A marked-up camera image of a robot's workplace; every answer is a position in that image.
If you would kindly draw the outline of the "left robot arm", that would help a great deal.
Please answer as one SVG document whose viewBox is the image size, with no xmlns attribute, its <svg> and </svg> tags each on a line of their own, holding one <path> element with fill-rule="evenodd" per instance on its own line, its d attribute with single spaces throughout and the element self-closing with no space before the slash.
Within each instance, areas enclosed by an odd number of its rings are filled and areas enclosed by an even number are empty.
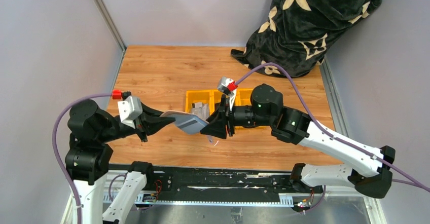
<svg viewBox="0 0 430 224">
<path fill-rule="evenodd" d="M 66 171 L 75 186 L 74 196 L 81 215 L 78 223 L 124 223 L 139 192 L 155 184 L 154 168 L 148 162 L 133 162 L 125 181 L 107 210 L 103 209 L 104 185 L 113 149 L 108 142 L 137 135 L 148 136 L 173 123 L 174 118 L 145 106 L 134 96 L 114 96 L 119 114 L 112 116 L 92 99 L 73 105 L 67 123 L 71 130 Z"/>
</svg>

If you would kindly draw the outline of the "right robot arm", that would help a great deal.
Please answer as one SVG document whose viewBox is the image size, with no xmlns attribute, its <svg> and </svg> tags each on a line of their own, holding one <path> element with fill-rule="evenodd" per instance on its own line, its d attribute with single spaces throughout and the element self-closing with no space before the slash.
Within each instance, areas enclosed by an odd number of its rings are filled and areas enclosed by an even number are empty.
<svg viewBox="0 0 430 224">
<path fill-rule="evenodd" d="M 268 126 L 277 140 L 318 150 L 340 161 L 338 165 L 294 165 L 289 186 L 306 191 L 316 186 L 345 186 L 362 195 L 382 199 L 392 183 L 390 165 L 395 149 L 376 148 L 351 140 L 314 121 L 309 114 L 286 107 L 283 95 L 267 84 L 252 90 L 250 105 L 231 106 L 222 96 L 201 134 L 226 139 L 235 128 Z"/>
</svg>

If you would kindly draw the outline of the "beige leather card holder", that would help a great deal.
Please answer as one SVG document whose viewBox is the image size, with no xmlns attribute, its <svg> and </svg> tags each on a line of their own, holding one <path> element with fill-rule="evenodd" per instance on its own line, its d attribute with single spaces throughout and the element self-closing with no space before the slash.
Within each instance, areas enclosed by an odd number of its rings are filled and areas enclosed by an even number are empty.
<svg viewBox="0 0 430 224">
<path fill-rule="evenodd" d="M 209 122 L 201 119 L 198 115 L 177 110 L 165 111 L 160 117 L 174 118 L 175 126 L 190 135 L 200 134 L 200 131 L 209 124 Z"/>
</svg>

